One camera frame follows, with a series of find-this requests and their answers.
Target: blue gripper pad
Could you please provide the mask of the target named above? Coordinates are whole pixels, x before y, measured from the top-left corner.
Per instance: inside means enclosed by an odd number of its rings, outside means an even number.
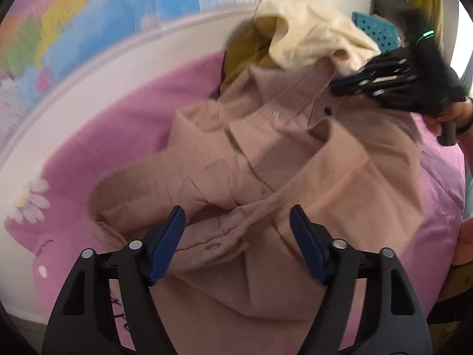
[[[148,251],[148,272],[146,279],[151,285],[156,284],[167,272],[176,247],[185,229],[185,212],[181,207],[174,207],[164,224],[151,227],[143,239]]]
[[[398,33],[395,25],[359,12],[353,12],[352,20],[357,27],[378,44],[381,53],[387,53],[399,48]]]
[[[327,258],[325,257],[326,249],[321,246],[321,242],[318,242],[311,232],[311,223],[300,207],[293,207],[291,209],[289,223],[310,275],[320,281],[320,283],[326,285],[328,278],[326,270]]]

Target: white dot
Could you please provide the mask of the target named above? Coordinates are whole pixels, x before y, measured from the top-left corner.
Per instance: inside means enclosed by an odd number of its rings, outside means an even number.
[[[41,275],[41,277],[43,277],[44,279],[48,277],[48,270],[46,269],[44,265],[40,265],[38,267],[38,272]]]

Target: pink bed sheet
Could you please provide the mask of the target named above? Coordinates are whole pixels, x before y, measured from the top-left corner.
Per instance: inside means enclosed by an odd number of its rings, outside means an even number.
[[[80,252],[103,251],[85,212],[93,185],[106,173],[165,147],[175,109],[215,93],[222,58],[221,53],[211,55],[158,78],[84,126],[44,167],[42,179],[50,189],[42,196],[51,204],[43,210],[45,221],[5,221],[10,234],[36,255],[33,274],[46,317]],[[424,139],[419,184],[425,218],[401,260],[428,314],[448,272],[462,220],[464,160],[457,146],[440,147],[422,120],[415,120]],[[114,310],[121,340],[131,346],[122,308],[115,303]],[[355,323],[350,326],[346,343],[356,331]]]

